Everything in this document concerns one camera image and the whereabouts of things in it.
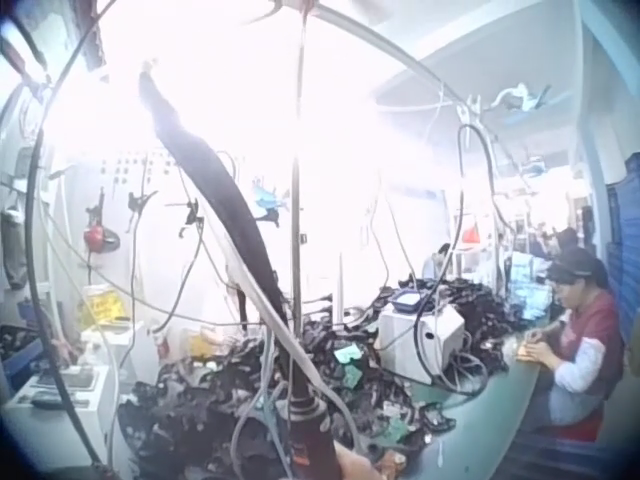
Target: electrical wire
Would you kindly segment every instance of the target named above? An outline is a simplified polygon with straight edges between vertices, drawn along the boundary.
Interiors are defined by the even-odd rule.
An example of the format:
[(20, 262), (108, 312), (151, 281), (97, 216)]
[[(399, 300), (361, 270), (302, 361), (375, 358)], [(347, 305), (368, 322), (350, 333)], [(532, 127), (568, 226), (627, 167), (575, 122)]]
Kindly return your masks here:
[[(86, 265), (87, 264), (87, 259), (82, 255), (82, 253), (80, 253), (78, 251), (78, 249), (76, 249), (71, 244), (71, 242), (67, 238), (66, 234), (62, 231), (62, 228), (57, 223), (57, 221), (55, 220), (53, 215), (51, 213), (49, 213), (49, 212), (45, 212), (45, 215), (46, 215), (46, 218), (51, 221), (54, 230), (56, 231), (56, 233), (58, 234), (58, 236), (60, 237), (62, 242), (65, 244), (66, 248), (76, 257), (76, 259), (78, 261), (80, 261), (81, 263)], [(49, 234), (46, 231), (44, 232), (44, 235), (45, 235), (47, 241), (53, 242), (53, 239), (49, 236)], [(106, 275), (101, 273), (99, 270), (94, 270), (93, 273), (97, 277), (99, 277), (102, 281), (104, 281), (105, 283), (107, 283), (108, 285), (113, 287), (115, 290), (117, 290), (118, 292), (122, 293), (123, 295), (126, 295), (129, 298), (132, 298), (131, 292), (129, 292), (125, 287), (115, 283), (113, 280), (111, 280), (109, 277), (107, 277)], [(157, 305), (153, 305), (152, 303), (149, 303), (146, 300), (143, 300), (141, 298), (135, 298), (133, 300), (138, 302), (140, 305), (143, 305), (143, 306), (145, 306), (145, 307), (147, 307), (147, 308), (149, 308), (151, 310), (154, 310), (156, 312), (162, 313), (164, 315), (171, 315), (171, 311), (170, 310), (166, 310), (164, 308), (158, 307)], [(226, 322), (226, 323), (225, 322), (210, 322), (208, 320), (204, 320), (204, 319), (201, 319), (201, 318), (191, 317), (191, 316), (188, 316), (188, 315), (182, 315), (182, 314), (178, 314), (178, 313), (174, 313), (173, 316), (175, 318), (180, 318), (182, 320), (187, 320), (189, 322), (201, 323), (201, 324), (210, 325), (210, 326), (234, 327), (234, 326), (240, 325), (239, 322)]]
[(414, 285), (418, 285), (418, 281), (416, 277), (416, 271), (411, 265), (411, 259), (409, 258), (409, 253), (407, 253), (407, 249), (404, 246), (404, 242), (402, 241), (402, 235), (400, 235), (400, 229), (398, 228), (398, 222), (396, 220), (396, 215), (393, 212), (393, 207), (391, 206), (391, 201), (389, 200), (389, 195), (385, 192), (385, 200), (387, 202), (387, 206), (389, 207), (389, 215), (391, 216), (391, 225), (393, 226), (393, 231), (396, 234), (396, 239), (398, 240), (398, 244), (400, 245), (400, 251), (402, 252), (402, 256), (404, 257), (407, 265), (409, 266), (409, 272), (411, 273), (411, 280), (413, 280)]
[[(380, 254), (380, 260), (382, 261), (382, 265), (385, 271), (384, 283), (381, 287), (381, 290), (382, 290), (388, 285), (389, 277), (391, 276), (391, 273), (389, 271), (389, 264), (387, 263), (387, 259), (385, 258), (384, 252), (382, 250), (382, 244), (380, 243), (380, 238), (378, 237), (375, 227), (373, 226), (376, 213), (378, 212), (381, 192), (382, 192), (382, 178), (381, 178), (380, 172), (378, 172), (378, 188), (376, 190), (376, 195), (373, 200), (373, 208), (371, 209), (371, 214), (369, 216), (369, 230), (371, 231), (371, 236), (373, 237), (373, 241), (375, 242), (376, 248), (378, 249), (378, 253)], [(339, 323), (336, 326), (342, 326), (344, 328), (344, 327), (351, 327), (352, 325), (360, 323), (362, 320), (364, 320), (364, 318), (369, 314), (371, 309), (374, 307), (376, 301), (378, 300), (378, 297), (379, 295), (376, 295), (376, 298), (373, 299), (373, 301), (369, 304), (369, 306), (367, 308), (362, 309), (361, 315), (354, 318), (353, 320), (349, 320), (348, 322)]]
[[(69, 76), (71, 72), (71, 68), (73, 67), (76, 59), (81, 55), (82, 49), (85, 43), (87, 42), (89, 35), (91, 35), (91, 33), (93, 32), (98, 22), (111, 9), (111, 7), (113, 7), (116, 1), (117, 0), (110, 0), (109, 3), (107, 3), (104, 9), (95, 16), (91, 24), (91, 27), (87, 29), (87, 31), (81, 37), (80, 41), (78, 42), (78, 45), (73, 50), (68, 62), (65, 64), (64, 68), (62, 69), (62, 72), (60, 73), (60, 77), (53, 85), (53, 88), (51, 90), (51, 95), (49, 97), (49, 100), (45, 103), (44, 111), (42, 113), (40, 128), (39, 128), (36, 142), (33, 148), (33, 155), (31, 157), (31, 162), (29, 164), (29, 170), (27, 175), (26, 202), (25, 202), (26, 205), (25, 205), (24, 235), (25, 235), (25, 250), (26, 250), (26, 257), (27, 257), (27, 280), (29, 285), (29, 294), (31, 295), (32, 299), (39, 298), (38, 287), (37, 287), (37, 276), (35, 271), (35, 251), (34, 251), (34, 245), (33, 245), (33, 237), (34, 237), (33, 213), (34, 213), (34, 207), (35, 207), (35, 201), (36, 201), (36, 195), (37, 195), (36, 188), (38, 183), (37, 182), (38, 169), (40, 168), (40, 159), (42, 156), (42, 149), (44, 146), (44, 125), (49, 116), (51, 106), (55, 101), (56, 97), (58, 96), (58, 93), (60, 92), (60, 89), (64, 84), (64, 81)], [(55, 347), (53, 346), (53, 343), (47, 331), (47, 323), (46, 323), (47, 319), (45, 314), (43, 313), (43, 308), (40, 305), (40, 302), (38, 301), (34, 301), (33, 305), (34, 305), (34, 315), (38, 323), (38, 335), (42, 342), (43, 353), (50, 362), (51, 376), (55, 383), (56, 389), (58, 390), (58, 393), (60, 395), (61, 404), (64, 407), (65, 412), (69, 416), (69, 420), (71, 421), (71, 424), (74, 430), (80, 437), (80, 441), (82, 442), (85, 450), (87, 451), (87, 454), (89, 455), (91, 463), (95, 466), (101, 466), (102, 461), (100, 460), (100, 456), (98, 455), (96, 449), (91, 443), (91, 440), (84, 426), (82, 425), (82, 422), (80, 421), (80, 417), (78, 416), (78, 413), (75, 410), (73, 402), (71, 401), (71, 397), (69, 396), (69, 391), (67, 390), (67, 387), (64, 383), (60, 370), (58, 369), (58, 366), (56, 364)]]
[(169, 311), (169, 315), (167, 315), (167, 318), (165, 318), (165, 320), (157, 327), (153, 328), (151, 330), (151, 333), (158, 334), (160, 332), (162, 332), (165, 328), (167, 328), (167, 325), (169, 325), (169, 322), (171, 322), (171, 320), (173, 319), (176, 310), (178, 308), (178, 306), (180, 305), (180, 300), (182, 299), (182, 294), (184, 293), (184, 289), (187, 286), (187, 281), (189, 280), (189, 275), (191, 275), (191, 271), (193, 270), (193, 266), (196, 264), (196, 260), (198, 258), (198, 254), (200, 253), (200, 248), (202, 247), (202, 236), (204, 233), (204, 225), (198, 225), (198, 223), (196, 222), (196, 229), (198, 231), (198, 244), (196, 245), (196, 250), (193, 254), (193, 258), (191, 259), (191, 263), (189, 263), (189, 266), (187, 267), (187, 271), (184, 274), (184, 278), (182, 279), (182, 282), (180, 283), (180, 287), (178, 287), (178, 294), (176, 295), (176, 299), (173, 302), (173, 306), (171, 307), (171, 310)]
[(275, 425), (272, 424), (269, 420), (267, 420), (268, 418), (270, 418), (270, 415), (271, 415), (271, 412), (268, 411), (268, 408), (271, 407), (272, 400), (277, 398), (284, 384), (282, 383), (279, 384), (278, 387), (274, 390), (273, 394), (271, 395), (271, 398), (269, 399), (269, 401), (266, 401), (267, 388), (269, 386), (269, 382), (271, 381), (271, 378), (273, 377), (273, 371), (275, 369), (275, 353), (276, 352), (275, 352), (273, 332), (270, 329), (266, 329), (265, 335), (266, 337), (264, 342), (264, 352), (262, 354), (263, 355), (262, 368), (260, 370), (260, 378), (261, 378), (260, 388), (256, 393), (256, 395), (251, 400), (251, 402), (249, 402), (249, 405), (247, 405), (242, 415), (240, 415), (240, 417), (238, 418), (238, 423), (236, 423), (236, 426), (233, 430), (233, 434), (231, 435), (231, 446), (229, 448), (229, 455), (231, 456), (231, 464), (233, 465), (233, 469), (240, 480), (244, 480), (244, 475), (242, 474), (242, 464), (240, 463), (240, 459), (238, 456), (238, 444), (240, 442), (240, 434), (242, 433), (242, 429), (246, 425), (247, 420), (251, 415), (251, 412), (253, 411), (253, 409), (256, 408), (256, 405), (258, 404), (260, 399), (263, 400), (263, 412), (265, 416), (265, 423), (268, 424), (267, 426), (269, 427), (270, 430), (273, 430), (271, 432), (273, 437), (273, 442), (276, 445), (276, 450), (278, 452), (278, 455), (280, 456), (280, 461), (282, 462), (282, 466), (284, 467), (284, 470), (287, 474), (287, 478), (289, 479), (293, 478), (291, 467), (289, 465), (289, 462), (287, 461), (287, 458), (284, 452), (284, 447), (282, 446), (282, 442), (280, 442), (280, 439), (277, 435)]
[(24, 83), (20, 82), (16, 85), (11, 93), (7, 97), (7, 101), (2, 106), (2, 110), (0, 110), (0, 142), (4, 142), (5, 132), (5, 121), (8, 120), (10, 112), (13, 113), (15, 107), (22, 96), (22, 92), (25, 89)]
[[(457, 144), (458, 144), (458, 168), (460, 171), (460, 179), (461, 179), (461, 183), (464, 183), (464, 157), (463, 157), (463, 148), (462, 148), (462, 143), (463, 143), (463, 133), (465, 130), (467, 129), (471, 129), (474, 132), (480, 134), (480, 139), (481, 142), (485, 142), (484, 138), (482, 137), (482, 134), (480, 132), (480, 130), (473, 126), (473, 125), (469, 125), (469, 124), (463, 124), (460, 126), (460, 128), (458, 128), (458, 135), (457, 135)], [(437, 293), (438, 287), (441, 285), (442, 281), (444, 280), (445, 275), (447, 274), (447, 270), (449, 269), (449, 265), (451, 264), (451, 260), (453, 258), (453, 252), (456, 249), (456, 246), (458, 245), (458, 241), (460, 240), (460, 234), (462, 231), (462, 217), (463, 217), (463, 212), (464, 212), (464, 188), (461, 187), (460, 188), (460, 204), (459, 204), (459, 215), (458, 215), (458, 224), (456, 225), (456, 231), (454, 234), (454, 238), (453, 238), (453, 242), (451, 244), (451, 247), (449, 248), (449, 251), (447, 252), (447, 255), (444, 259), (444, 263), (442, 266), (442, 270), (440, 271), (440, 274), (438, 275), (438, 278), (436, 279), (436, 282), (434, 284), (434, 286), (429, 290), (429, 292), (427, 293), (427, 295), (425, 296), (425, 298), (422, 300), (422, 303), (420, 304), (420, 308), (418, 309), (418, 312), (416, 314), (416, 320), (413, 324), (413, 345), (414, 348), (416, 350), (416, 356), (418, 358), (418, 361), (420, 362), (420, 365), (422, 367), (422, 369), (424, 370), (424, 372), (427, 374), (427, 376), (431, 379), (431, 383), (432, 384), (437, 384), (439, 386), (441, 386), (442, 388), (451, 391), (453, 393), (458, 393), (460, 395), (464, 395), (464, 396), (469, 396), (469, 397), (475, 397), (477, 395), (479, 395), (484, 388), (486, 387), (486, 384), (481, 385), (481, 387), (473, 392), (466, 392), (460, 389), (456, 389), (455, 386), (452, 386), (450, 384), (450, 382), (448, 381), (448, 379), (446, 379), (446, 377), (444, 375), (433, 375), (433, 373), (431, 372), (431, 370), (429, 369), (429, 366), (427, 365), (427, 362), (424, 359), (423, 356), (423, 351), (421, 348), (421, 342), (420, 342), (420, 325), (422, 325), (422, 322), (420, 321), (420, 319), (422, 318), (422, 315), (424, 314), (427, 305), (429, 303), (429, 301), (431, 300), (431, 298), (433, 298), (433, 296)]]
[[(140, 182), (140, 210), (138, 211), (138, 216), (136, 218), (136, 223), (133, 226), (133, 231), (131, 233), (131, 276), (129, 280), (129, 287), (131, 292), (131, 341), (127, 346), (127, 350), (122, 355), (120, 359), (120, 363), (118, 364), (118, 378), (119, 381), (119, 373), (124, 367), (129, 355), (136, 346), (136, 334), (137, 334), (137, 326), (136, 326), (136, 295), (135, 295), (135, 284), (136, 284), (136, 266), (138, 263), (138, 227), (140, 226), (140, 220), (142, 219), (142, 213), (146, 208), (146, 205), (150, 198), (153, 196), (150, 195), (149, 198), (145, 198), (144, 195), (144, 184), (147, 176), (147, 166), (149, 164), (148, 158), (144, 160), (144, 165), (142, 168), (142, 180)], [(115, 437), (115, 429), (117, 423), (117, 411), (114, 412), (114, 415), (111, 417), (111, 424), (109, 425), (109, 436), (107, 442), (107, 465), (113, 468), (113, 439)]]
[[(43, 179), (42, 175), (40, 177), (38, 177), (38, 179), (37, 179), (37, 182), (38, 182), (37, 191), (38, 192), (42, 191), (42, 179)], [(39, 201), (38, 201), (38, 215), (39, 215), (40, 222), (43, 225), (46, 222), (44, 212), (45, 212), (44, 201), (42, 200), (42, 198), (39, 198)], [(114, 376), (115, 376), (115, 386), (114, 386), (114, 390), (113, 390), (113, 400), (112, 400), (112, 405), (113, 405), (112, 418), (115, 418), (116, 413), (117, 413), (117, 408), (118, 408), (118, 405), (120, 403), (120, 382), (118, 380), (119, 369), (118, 369), (118, 362), (116, 360), (115, 352), (113, 351), (113, 348), (111, 347), (111, 344), (109, 343), (109, 341), (107, 339), (107, 336), (104, 333), (104, 330), (102, 329), (100, 323), (98, 322), (98, 319), (96, 318), (96, 316), (95, 316), (95, 314), (93, 312), (93, 309), (91, 308), (91, 305), (89, 305), (89, 302), (85, 298), (85, 296), (84, 296), (84, 294), (82, 292), (82, 288), (75, 281), (75, 279), (73, 277), (73, 274), (71, 273), (71, 271), (67, 267), (67, 263), (64, 261), (64, 259), (60, 255), (60, 252), (58, 251), (58, 249), (56, 248), (56, 246), (54, 244), (50, 244), (49, 246), (51, 248), (51, 252), (53, 253), (53, 256), (56, 258), (56, 260), (60, 264), (60, 268), (62, 269), (62, 272), (67, 277), (67, 281), (69, 282), (69, 285), (71, 285), (71, 288), (79, 296), (80, 301), (82, 302), (82, 305), (84, 306), (86, 311), (91, 316), (91, 319), (93, 320), (94, 327), (95, 327), (96, 331), (98, 332), (98, 335), (100, 335), (100, 340), (102, 341), (102, 343), (104, 345), (104, 348), (105, 348), (105, 351), (107, 352), (107, 358), (109, 359), (110, 367), (113, 370)], [(112, 443), (113, 443), (113, 431), (110, 431), (107, 434), (107, 445), (112, 444)], [(112, 466), (112, 464), (109, 461), (107, 461), (107, 465)]]

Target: metal pole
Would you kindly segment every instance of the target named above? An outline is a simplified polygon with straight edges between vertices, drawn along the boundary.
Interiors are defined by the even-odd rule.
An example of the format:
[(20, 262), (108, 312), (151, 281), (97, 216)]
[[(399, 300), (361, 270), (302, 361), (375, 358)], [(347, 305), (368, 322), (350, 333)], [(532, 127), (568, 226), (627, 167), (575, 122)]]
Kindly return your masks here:
[(487, 142), (487, 146), (489, 147), (489, 161), (491, 162), (491, 171), (492, 171), (491, 175), (493, 177), (493, 178), (489, 178), (489, 201), (490, 201), (491, 212), (493, 213), (491, 218), (493, 220), (492, 237), (493, 237), (493, 257), (494, 257), (494, 260), (492, 262), (493, 268), (491, 269), (491, 288), (493, 289), (494, 292), (500, 293), (498, 292), (498, 272), (501, 270), (500, 243), (498, 242), (498, 214), (496, 213), (496, 209), (494, 206), (495, 195), (496, 195), (494, 180), (496, 178), (496, 169), (497, 169), (496, 152), (493, 147), (493, 141), (491, 140), (491, 137), (488, 135), (486, 128), (480, 121), (480, 117), (478, 117), (475, 123), (476, 123), (476, 126), (480, 129), (480, 131), (484, 135), (485, 140)]
[(302, 96), (304, 89), (304, 53), (307, 37), (308, 10), (306, 5), (298, 5), (302, 13), (302, 29), (300, 32), (300, 48), (296, 79), (296, 145), (291, 168), (291, 295), (293, 309), (293, 333), (302, 335), (302, 267), (300, 259), (300, 150), (303, 135)]

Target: green table surface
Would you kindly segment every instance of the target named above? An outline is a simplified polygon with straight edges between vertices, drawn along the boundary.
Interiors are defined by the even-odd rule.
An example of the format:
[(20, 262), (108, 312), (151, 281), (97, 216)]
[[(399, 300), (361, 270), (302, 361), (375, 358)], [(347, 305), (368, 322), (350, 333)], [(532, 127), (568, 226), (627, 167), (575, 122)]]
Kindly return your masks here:
[(538, 366), (515, 361), (517, 344), (515, 338), (505, 343), (509, 372), (492, 377), (486, 390), (474, 399), (414, 385), (414, 398), (442, 401), (443, 413), (455, 418), (457, 424), (451, 432), (433, 437), (404, 478), (491, 478), (520, 426), (538, 377)]

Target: hanging tool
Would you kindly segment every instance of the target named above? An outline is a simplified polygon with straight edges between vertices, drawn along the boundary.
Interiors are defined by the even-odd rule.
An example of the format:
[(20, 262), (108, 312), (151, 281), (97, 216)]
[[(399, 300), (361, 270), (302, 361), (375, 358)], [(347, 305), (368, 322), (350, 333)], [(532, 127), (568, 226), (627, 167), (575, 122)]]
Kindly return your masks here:
[(151, 197), (153, 197), (158, 191), (151, 192), (149, 195), (140, 195), (136, 197), (133, 192), (129, 192), (129, 201), (127, 202), (127, 207), (131, 210), (131, 216), (129, 217), (129, 226), (127, 227), (127, 233), (131, 233), (131, 228), (133, 226), (133, 220), (136, 218), (136, 215), (140, 217), (142, 215), (142, 210), (147, 206)]
[(89, 215), (89, 221), (84, 231), (84, 243), (91, 254), (111, 253), (120, 248), (118, 234), (102, 224), (103, 209), (104, 188), (100, 188), (98, 204), (85, 209)]
[(267, 213), (256, 218), (256, 222), (271, 222), (276, 228), (280, 228), (280, 213), (276, 208), (268, 208)]
[(184, 221), (184, 225), (178, 232), (179, 238), (184, 238), (185, 230), (191, 225), (202, 227), (202, 225), (204, 224), (204, 217), (198, 216), (198, 212), (200, 211), (200, 204), (198, 203), (197, 198), (194, 198), (193, 201), (189, 201), (187, 203), (167, 203), (165, 207), (187, 207), (189, 209), (189, 213), (187, 213), (187, 219)]

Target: black tube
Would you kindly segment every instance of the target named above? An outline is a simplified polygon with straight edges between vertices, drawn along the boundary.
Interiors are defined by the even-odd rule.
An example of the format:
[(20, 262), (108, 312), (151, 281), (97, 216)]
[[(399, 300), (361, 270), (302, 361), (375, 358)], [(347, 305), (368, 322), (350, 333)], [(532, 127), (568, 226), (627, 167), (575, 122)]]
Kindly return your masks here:
[(40, 168), (40, 160), (42, 157), (42, 148), (44, 144), (44, 123), (49, 114), (49, 110), (51, 108), (52, 102), (55, 101), (58, 93), (64, 81), (67, 79), (69, 74), (71, 73), (71, 69), (76, 61), (76, 59), (81, 55), (84, 44), (87, 42), (89, 35), (96, 27), (98, 22), (102, 19), (102, 17), (113, 7), (117, 0), (110, 0), (109, 3), (104, 7), (104, 9), (96, 16), (91, 27), (82, 35), (78, 45), (71, 53), (69, 61), (65, 64), (62, 72), (60, 73), (60, 77), (58, 81), (53, 87), (51, 92), (51, 96), (49, 98), (49, 103), (45, 105), (45, 111), (43, 114), (42, 123), (40, 124), (40, 129), (38, 131), (38, 136), (35, 141), (35, 145), (33, 147), (33, 155), (31, 157), (31, 162), (29, 163), (29, 171), (27, 174), (27, 192), (26, 192), (26, 202), (25, 202), (25, 247), (26, 247), (26, 257), (27, 257), (27, 279), (29, 282), (29, 294), (31, 295), (31, 300), (34, 306), (34, 315), (36, 317), (36, 321), (38, 323), (38, 335), (40, 337), (40, 341), (42, 342), (42, 349), (45, 357), (49, 361), (51, 376), (55, 383), (56, 389), (60, 395), (60, 401), (64, 407), (65, 412), (69, 416), (69, 420), (71, 424), (80, 437), (80, 441), (82, 442), (91, 463), (93, 465), (102, 465), (102, 461), (98, 456), (95, 448), (91, 444), (91, 440), (87, 435), (82, 422), (80, 421), (80, 417), (75, 410), (73, 402), (71, 401), (71, 397), (69, 396), (69, 392), (67, 387), (62, 379), (62, 375), (60, 374), (60, 370), (58, 370), (58, 366), (56, 363), (56, 355), (55, 355), (55, 347), (49, 338), (49, 332), (47, 331), (47, 316), (42, 306), (40, 305), (40, 299), (38, 295), (38, 284), (37, 277), (35, 271), (35, 256), (34, 256), (34, 247), (33, 247), (33, 213), (36, 201), (36, 184), (38, 179), (38, 169)]
[[(142, 102), (153, 117), (156, 136), (216, 213), (247, 269), (287, 324), (283, 295), (275, 281), (267, 247), (242, 192), (220, 157), (204, 140), (184, 129), (178, 113), (160, 93), (150, 74), (140, 75), (139, 90)], [(281, 350), (279, 368), (283, 378), (289, 378), (290, 356), (285, 349)], [(309, 397), (307, 378), (295, 362), (291, 373), (292, 395)]]

